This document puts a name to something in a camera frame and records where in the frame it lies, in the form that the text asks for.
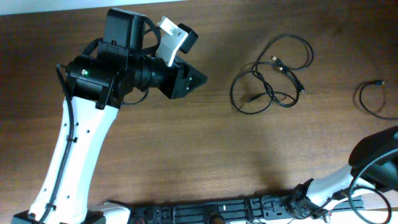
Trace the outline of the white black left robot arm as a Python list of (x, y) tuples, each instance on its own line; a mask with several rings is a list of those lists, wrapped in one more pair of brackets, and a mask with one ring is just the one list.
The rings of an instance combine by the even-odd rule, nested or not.
[(88, 206), (88, 193), (103, 141), (138, 89), (159, 89), (167, 98), (183, 98), (207, 77), (178, 57), (198, 34), (167, 17), (154, 23), (137, 12), (112, 8), (104, 35), (92, 41), (67, 66), (56, 71), (65, 94), (60, 134), (43, 186), (30, 209), (13, 223), (131, 223), (129, 205), (108, 201)]

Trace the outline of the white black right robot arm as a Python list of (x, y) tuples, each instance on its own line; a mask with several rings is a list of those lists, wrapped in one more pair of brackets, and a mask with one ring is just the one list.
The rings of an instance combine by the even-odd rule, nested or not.
[(337, 171), (296, 186), (287, 210), (296, 219), (317, 219), (348, 202), (357, 212), (354, 198), (373, 193), (385, 201), (391, 212), (391, 204), (384, 196), (390, 191), (397, 191), (397, 126), (360, 140), (347, 165)]

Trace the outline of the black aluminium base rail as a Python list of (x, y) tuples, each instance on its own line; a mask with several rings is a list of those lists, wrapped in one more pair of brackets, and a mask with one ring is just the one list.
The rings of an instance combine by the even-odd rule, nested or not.
[(331, 209), (310, 204), (307, 199), (291, 202), (289, 196), (263, 195), (234, 200), (216, 200), (183, 204), (130, 205), (108, 200), (89, 208), (101, 212), (106, 223), (211, 223), (220, 218), (225, 223), (267, 223), (273, 220), (311, 218), (330, 222), (333, 212), (347, 212), (352, 208), (347, 201)]

